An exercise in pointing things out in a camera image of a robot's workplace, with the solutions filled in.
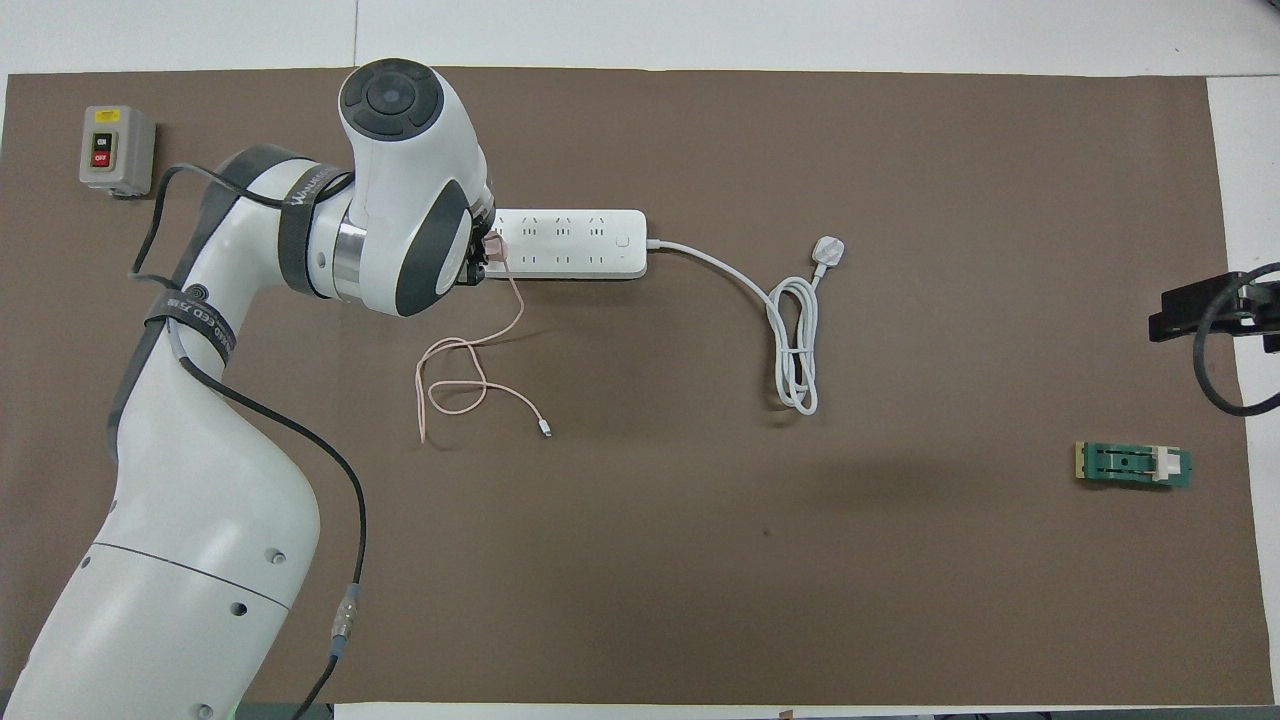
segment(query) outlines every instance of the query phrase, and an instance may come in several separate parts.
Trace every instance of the charging cable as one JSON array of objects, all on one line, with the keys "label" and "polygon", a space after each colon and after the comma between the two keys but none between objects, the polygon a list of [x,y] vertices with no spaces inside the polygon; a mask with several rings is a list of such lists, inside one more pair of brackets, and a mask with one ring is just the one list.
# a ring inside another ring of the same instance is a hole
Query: charging cable
[{"label": "charging cable", "polygon": [[[506,264],[507,264],[507,243],[506,243],[506,241],[502,240],[500,234],[498,234],[495,232],[490,232],[484,238],[484,246],[485,246],[485,256],[486,258],[489,258],[490,260],[502,263],[503,266],[506,266]],[[511,332],[511,329],[516,327],[516,323],[520,322],[520,318],[522,318],[525,315],[525,299],[524,299],[524,296],[520,295],[520,288],[516,286],[515,278],[508,278],[508,279],[511,281],[511,290],[516,293],[516,301],[520,302],[520,310],[516,313],[516,316],[511,320],[509,324],[507,324],[506,328],[502,328],[500,331],[498,331],[498,332],[495,332],[493,334],[488,334],[488,336],[485,336],[485,337],[483,337],[480,340],[466,340],[466,338],[461,338],[461,337],[447,337],[447,338],[438,340],[430,347],[426,348],[426,352],[422,354],[422,359],[417,361],[417,368],[413,370],[413,387],[417,389],[417,438],[424,445],[426,443],[426,405],[428,404],[430,404],[431,407],[435,407],[436,413],[442,413],[444,415],[463,415],[463,414],[470,413],[470,411],[475,410],[476,407],[479,407],[480,404],[484,402],[484,398],[488,397],[490,388],[492,389],[500,389],[503,392],[511,393],[511,395],[516,396],[516,398],[518,398],[520,401],[522,401],[525,405],[527,405],[529,409],[532,410],[534,416],[538,418],[538,430],[540,433],[543,433],[543,437],[552,437],[552,427],[550,427],[549,423],[547,423],[547,418],[543,418],[543,414],[539,413],[538,406],[534,405],[534,401],[529,400],[527,397],[525,397],[524,393],[516,391],[515,388],[511,388],[511,387],[504,386],[504,384],[489,382],[489,377],[485,375],[484,366],[480,365],[480,355],[476,352],[476,347],[480,347],[480,346],[485,345],[486,342],[493,342],[493,341],[498,340],[499,337],[502,337],[502,336],[507,334],[508,332]],[[434,356],[436,356],[436,355],[439,355],[442,352],[447,352],[449,350],[460,350],[460,348],[466,348],[467,352],[471,354],[471,365],[475,366],[476,375],[479,375],[479,379],[475,379],[475,380],[436,380],[436,382],[431,383],[430,386],[428,386],[424,389],[422,388],[422,375],[425,374],[424,370],[426,369],[428,360],[430,360],[431,357],[434,357]],[[480,396],[476,397],[475,401],[471,402],[471,405],[467,405],[466,407],[461,407],[461,409],[453,410],[453,409],[449,409],[449,407],[444,407],[435,398],[435,391],[438,388],[442,388],[442,387],[470,387],[470,388],[480,388]]]}]

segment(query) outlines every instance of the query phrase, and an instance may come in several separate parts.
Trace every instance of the white power strip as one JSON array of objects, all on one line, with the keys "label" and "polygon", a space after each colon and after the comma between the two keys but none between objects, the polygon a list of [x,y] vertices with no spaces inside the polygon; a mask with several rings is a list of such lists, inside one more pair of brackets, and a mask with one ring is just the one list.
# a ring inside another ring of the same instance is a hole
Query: white power strip
[{"label": "white power strip", "polygon": [[507,243],[507,263],[490,260],[490,278],[635,279],[649,263],[640,210],[499,209],[493,229]]}]

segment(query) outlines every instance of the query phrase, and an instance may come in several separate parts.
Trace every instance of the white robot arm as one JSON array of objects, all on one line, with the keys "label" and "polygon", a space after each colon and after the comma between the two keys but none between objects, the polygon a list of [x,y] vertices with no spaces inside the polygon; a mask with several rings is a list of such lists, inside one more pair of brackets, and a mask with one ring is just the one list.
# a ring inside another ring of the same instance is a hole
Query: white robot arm
[{"label": "white robot arm", "polygon": [[[319,511],[297,466],[179,355],[220,378],[262,287],[407,316],[483,277],[493,195],[453,88],[417,63],[379,60],[347,78],[338,105],[349,187],[337,191],[335,168],[257,146],[220,168],[248,193],[206,193],[116,395],[111,509],[5,717],[229,717],[302,585]],[[346,628],[335,634],[340,655]]]}]

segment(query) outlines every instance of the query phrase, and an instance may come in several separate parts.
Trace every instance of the emergency switch box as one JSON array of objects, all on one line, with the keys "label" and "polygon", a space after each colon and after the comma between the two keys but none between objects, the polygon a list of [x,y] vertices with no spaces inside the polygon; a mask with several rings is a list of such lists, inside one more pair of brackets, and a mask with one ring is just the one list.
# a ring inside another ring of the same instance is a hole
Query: emergency switch box
[{"label": "emergency switch box", "polygon": [[115,197],[151,192],[156,124],[127,105],[84,109],[81,136],[81,182]]}]

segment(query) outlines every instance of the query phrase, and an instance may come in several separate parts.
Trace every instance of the black cable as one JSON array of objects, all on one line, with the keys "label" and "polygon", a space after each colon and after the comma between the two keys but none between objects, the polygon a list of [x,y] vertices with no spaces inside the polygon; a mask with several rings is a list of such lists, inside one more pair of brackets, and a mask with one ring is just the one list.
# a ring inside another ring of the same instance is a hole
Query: black cable
[{"label": "black cable", "polygon": [[1261,415],[1280,407],[1280,392],[1253,405],[1235,405],[1219,395],[1217,389],[1213,388],[1213,383],[1208,379],[1208,370],[1204,369],[1204,341],[1208,338],[1208,333],[1213,327],[1213,320],[1217,319],[1217,314],[1222,310],[1222,306],[1226,305],[1226,301],[1239,292],[1242,287],[1252,283],[1262,275],[1270,275],[1271,273],[1280,273],[1280,263],[1268,263],[1226,283],[1226,287],[1219,291],[1219,293],[1213,296],[1213,301],[1204,309],[1204,314],[1201,315],[1199,327],[1196,328],[1196,343],[1192,346],[1192,366],[1196,370],[1196,382],[1199,383],[1201,389],[1204,392],[1204,397],[1207,397],[1210,402],[1212,402],[1222,413],[1235,415],[1236,418]]},{"label": "black cable", "polygon": [[[276,413],[275,410],[271,410],[270,407],[262,405],[261,402],[253,400],[252,397],[241,395],[236,389],[215,380],[207,373],[196,366],[196,364],[191,361],[191,357],[186,356],[178,357],[178,363],[182,365],[184,370],[187,370],[188,374],[191,374],[191,377],[196,378],[202,386],[223,395],[229,400],[234,400],[236,402],[243,405],[244,407],[248,407],[250,410],[257,413],[259,415],[274,420],[284,425],[285,428],[289,428],[291,430],[301,434],[302,437],[315,443],[320,450],[325,451],[329,455],[329,457],[332,457],[335,462],[338,462],[339,466],[342,466],[342,470],[347,473],[347,479],[351,480],[352,491],[355,491],[356,493],[356,509],[360,515],[360,543],[356,550],[356,568],[351,575],[351,582],[358,585],[360,577],[364,574],[365,570],[365,542],[367,537],[369,523],[365,515],[365,491],[360,484],[360,478],[356,477],[356,471],[351,468],[351,464],[347,462],[347,459],[343,457],[342,454],[338,452],[332,445],[325,442],[324,438],[311,432],[311,429],[308,429],[306,425],[291,420],[289,418]],[[338,665],[338,655],[334,655],[333,651],[330,651],[329,664],[325,666],[324,673],[320,674],[320,678],[316,680],[316,684],[311,687],[311,692],[307,693],[307,698],[302,701],[302,705],[298,706],[297,712],[293,714],[292,720],[298,720],[311,707],[311,703],[315,702],[316,696],[320,694],[320,691],[324,688],[325,683],[329,682],[329,675],[333,675],[333,669],[337,665]]]},{"label": "black cable", "polygon": [[[133,265],[129,268],[131,281],[151,281],[151,282],[157,282],[168,287],[169,290],[180,290],[178,287],[178,283],[173,282],[172,278],[166,278],[164,275],[143,274],[142,263],[147,259],[147,254],[151,252],[151,245],[156,240],[156,233],[160,232],[160,218],[164,215],[164,199],[169,192],[169,181],[172,181],[174,176],[184,170],[204,176],[209,178],[211,182],[215,182],[221,187],[234,192],[239,197],[243,197],[244,200],[250,200],[252,202],[257,202],[259,205],[265,205],[268,208],[274,208],[274,209],[279,209],[284,205],[282,200],[276,200],[275,197],[268,197],[265,195],[259,195],[252,190],[243,187],[212,170],[201,168],[200,165],[192,165],[189,163],[178,163],[177,165],[173,165],[169,169],[166,169],[164,174],[160,176],[160,183],[156,186],[156,204],[155,209],[151,211],[151,227],[147,228],[147,236],[142,240],[142,247],[138,249],[138,256],[133,260]],[[334,195],[338,195],[339,192],[346,190],[347,186],[349,186],[353,179],[355,176],[352,173],[347,173],[342,179],[325,188],[325,191],[316,197],[316,202],[324,202],[325,200],[333,197]]]},{"label": "black cable", "polygon": [[307,698],[302,701],[302,705],[298,706],[297,712],[294,712],[293,717],[291,717],[289,720],[298,720],[300,717],[307,714],[307,710],[311,710],[311,703],[314,703],[316,701],[316,696],[320,694],[320,688],[323,688],[324,684],[329,682],[329,675],[333,675],[333,669],[335,665],[338,665],[338,659],[330,655],[329,664],[325,665],[324,673],[321,673],[320,678],[316,679],[316,684],[311,685],[311,692],[307,693]]}]

